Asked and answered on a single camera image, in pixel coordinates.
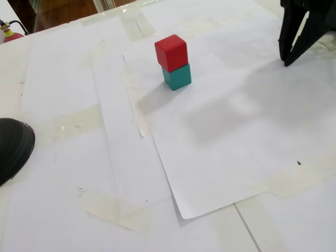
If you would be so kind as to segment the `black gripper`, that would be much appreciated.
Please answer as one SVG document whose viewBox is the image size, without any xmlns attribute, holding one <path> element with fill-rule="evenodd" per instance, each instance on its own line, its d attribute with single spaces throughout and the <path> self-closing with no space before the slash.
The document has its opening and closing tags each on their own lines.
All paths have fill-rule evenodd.
<svg viewBox="0 0 336 252">
<path fill-rule="evenodd" d="M 279 52 L 281 60 L 288 67 L 326 31 L 335 30 L 335 1 L 281 1 L 280 5 L 284 8 L 284 17 L 278 40 Z M 292 43 L 306 13 L 309 17 L 292 49 Z"/>
</svg>

